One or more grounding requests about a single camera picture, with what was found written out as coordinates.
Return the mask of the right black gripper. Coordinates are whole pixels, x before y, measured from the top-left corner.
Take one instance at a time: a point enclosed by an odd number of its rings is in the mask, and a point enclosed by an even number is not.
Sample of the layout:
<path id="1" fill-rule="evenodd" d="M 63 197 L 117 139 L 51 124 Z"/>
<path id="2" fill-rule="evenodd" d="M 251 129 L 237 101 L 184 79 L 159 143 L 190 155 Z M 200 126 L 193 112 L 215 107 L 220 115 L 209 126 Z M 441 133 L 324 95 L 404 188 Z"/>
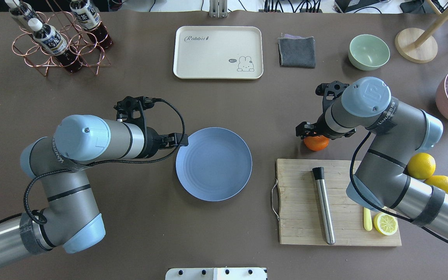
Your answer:
<path id="1" fill-rule="evenodd" d="M 325 115 L 320 115 L 316 123 L 301 122 L 296 126 L 296 136 L 300 139 L 316 137 L 318 135 L 323 135 L 331 140 L 338 139 L 341 137 L 349 138 L 356 133 L 356 128 L 348 130 L 347 128 L 342 128 L 342 132 L 333 130 L 327 123 Z"/>

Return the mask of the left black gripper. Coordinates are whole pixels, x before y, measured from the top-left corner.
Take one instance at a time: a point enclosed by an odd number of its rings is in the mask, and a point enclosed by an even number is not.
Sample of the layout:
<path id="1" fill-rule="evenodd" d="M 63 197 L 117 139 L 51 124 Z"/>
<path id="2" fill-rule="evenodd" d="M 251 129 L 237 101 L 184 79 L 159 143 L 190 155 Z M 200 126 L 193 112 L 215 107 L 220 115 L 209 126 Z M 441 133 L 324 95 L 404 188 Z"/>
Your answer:
<path id="1" fill-rule="evenodd" d="M 145 146 L 143 148 L 143 158 L 153 157 L 158 150 L 168 149 L 168 147 L 188 146 L 188 135 L 181 133 L 170 133 L 159 135 L 153 128 L 147 127 L 145 134 Z"/>

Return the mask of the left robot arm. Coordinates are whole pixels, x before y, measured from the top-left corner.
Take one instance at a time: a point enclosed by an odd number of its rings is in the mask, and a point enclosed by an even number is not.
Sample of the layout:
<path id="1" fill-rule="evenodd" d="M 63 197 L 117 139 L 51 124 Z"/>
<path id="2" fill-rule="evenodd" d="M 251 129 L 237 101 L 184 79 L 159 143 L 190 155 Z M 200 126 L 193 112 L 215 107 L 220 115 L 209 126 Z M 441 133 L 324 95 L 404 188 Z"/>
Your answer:
<path id="1" fill-rule="evenodd" d="M 55 247 L 78 253 L 105 237 L 86 170 L 105 163 L 153 163 L 159 150 L 188 145 L 187 135 L 159 135 L 142 117 L 114 121 L 70 115 L 53 136 L 30 144 L 20 166 L 31 178 L 24 212 L 0 221 L 0 268 Z"/>

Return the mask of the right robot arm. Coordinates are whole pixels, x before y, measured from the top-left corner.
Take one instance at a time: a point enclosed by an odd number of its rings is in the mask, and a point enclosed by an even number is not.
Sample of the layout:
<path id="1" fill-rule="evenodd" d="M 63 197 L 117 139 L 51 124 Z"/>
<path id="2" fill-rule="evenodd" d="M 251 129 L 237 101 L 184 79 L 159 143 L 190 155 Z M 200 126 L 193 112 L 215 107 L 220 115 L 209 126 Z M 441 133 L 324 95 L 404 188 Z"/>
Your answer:
<path id="1" fill-rule="evenodd" d="M 443 124 L 426 111 L 392 97 L 379 78 L 363 77 L 352 84 L 335 82 L 341 92 L 323 99 L 317 122 L 301 122 L 301 139 L 323 135 L 349 137 L 363 126 L 375 137 L 356 172 L 350 171 L 347 195 L 356 203 L 410 222 L 448 243 L 448 194 L 405 174 L 410 158 L 428 151 L 441 138 Z"/>

